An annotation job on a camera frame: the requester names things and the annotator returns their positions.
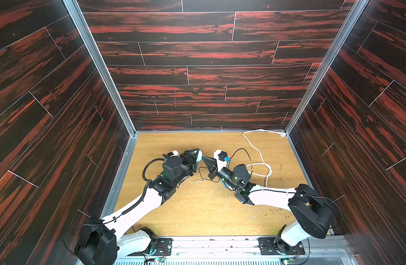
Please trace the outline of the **blue earbud case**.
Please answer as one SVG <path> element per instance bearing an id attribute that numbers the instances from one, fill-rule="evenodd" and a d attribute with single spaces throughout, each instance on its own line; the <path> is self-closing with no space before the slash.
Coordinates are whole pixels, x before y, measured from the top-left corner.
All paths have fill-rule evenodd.
<path id="1" fill-rule="evenodd" d="M 199 150 L 197 153 L 197 158 L 196 158 L 196 162 L 200 162 L 202 160 L 202 151 Z"/>

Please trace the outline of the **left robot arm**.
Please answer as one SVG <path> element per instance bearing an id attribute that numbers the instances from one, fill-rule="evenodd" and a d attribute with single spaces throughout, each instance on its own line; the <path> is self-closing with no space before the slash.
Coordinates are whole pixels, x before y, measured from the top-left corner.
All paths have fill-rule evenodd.
<path id="1" fill-rule="evenodd" d="M 73 254 L 85 265 L 113 265 L 119 258 L 135 253 L 152 253 L 157 236 L 142 228 L 130 236 L 125 233 L 141 218 L 163 205 L 175 194 L 180 183 L 197 172 L 202 159 L 199 149 L 177 151 L 163 156 L 163 170 L 156 179 L 145 179 L 143 193 L 120 210 L 91 218 L 82 225 Z"/>

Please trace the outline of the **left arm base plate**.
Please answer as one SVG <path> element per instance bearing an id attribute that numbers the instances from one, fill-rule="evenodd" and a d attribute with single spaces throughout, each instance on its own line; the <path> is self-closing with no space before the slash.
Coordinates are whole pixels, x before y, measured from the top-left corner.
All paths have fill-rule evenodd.
<path id="1" fill-rule="evenodd" d="M 158 237 L 151 239 L 149 246 L 143 252 L 136 252 L 130 256 L 170 256 L 172 253 L 173 239 L 169 237 Z"/>

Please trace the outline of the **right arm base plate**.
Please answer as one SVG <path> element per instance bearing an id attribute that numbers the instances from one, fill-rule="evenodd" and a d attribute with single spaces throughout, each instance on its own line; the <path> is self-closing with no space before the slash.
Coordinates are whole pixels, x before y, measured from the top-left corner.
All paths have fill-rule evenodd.
<path id="1" fill-rule="evenodd" d="M 289 246 L 281 239 L 277 240 L 276 237 L 259 237 L 258 244 L 260 252 L 264 256 L 302 256 L 306 254 L 302 242 L 299 242 L 296 246 Z"/>

